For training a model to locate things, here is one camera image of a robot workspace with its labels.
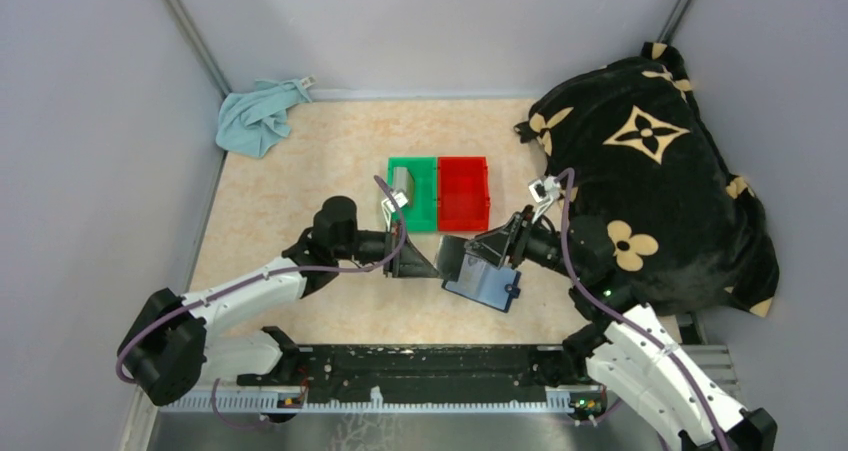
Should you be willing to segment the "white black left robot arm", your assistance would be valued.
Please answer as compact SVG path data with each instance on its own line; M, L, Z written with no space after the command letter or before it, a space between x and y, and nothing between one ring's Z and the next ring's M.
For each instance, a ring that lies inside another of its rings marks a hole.
M277 306L295 303L343 273L380 270L390 278L437 279L436 267L410 241L403 223L362 230L346 196L327 199L297 242L259 269L228 283L177 295L168 288L145 302L117 351L119 379L157 406L197 385L299 385L307 380L299 347L276 326L233 337L228 330Z

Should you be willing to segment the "navy blue card holder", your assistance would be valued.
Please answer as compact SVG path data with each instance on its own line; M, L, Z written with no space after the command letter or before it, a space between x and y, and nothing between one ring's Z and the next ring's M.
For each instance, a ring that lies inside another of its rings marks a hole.
M509 267L496 268L488 264L480 282L479 296L469 298L457 286L457 281L444 281L442 288L466 299L482 304L497 311L508 313L511 303L520 296L521 273Z

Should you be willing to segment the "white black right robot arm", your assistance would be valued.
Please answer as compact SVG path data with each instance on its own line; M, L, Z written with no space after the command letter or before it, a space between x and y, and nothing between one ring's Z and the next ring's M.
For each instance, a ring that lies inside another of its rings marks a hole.
M724 391L661 324L714 306L753 313L773 296L779 269L763 207L745 183L568 172L532 189L564 192L559 229L528 206L465 249L494 267L530 261L571 279L587 325L564 341L567 377L612 391L668 450L772 449L774 418Z

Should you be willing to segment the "white VIP card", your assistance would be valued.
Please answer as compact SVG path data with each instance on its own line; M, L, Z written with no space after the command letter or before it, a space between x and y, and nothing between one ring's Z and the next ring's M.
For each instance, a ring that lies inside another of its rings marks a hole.
M487 267L488 263L485 260L466 254L457 281L458 289L469 298L478 297L480 282Z

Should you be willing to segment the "grey magnetic stripe card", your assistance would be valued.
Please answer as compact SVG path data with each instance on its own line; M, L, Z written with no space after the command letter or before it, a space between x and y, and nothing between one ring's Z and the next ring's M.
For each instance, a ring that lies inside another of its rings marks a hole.
M434 266L443 281L457 281L466 255L467 238L443 235L440 238Z

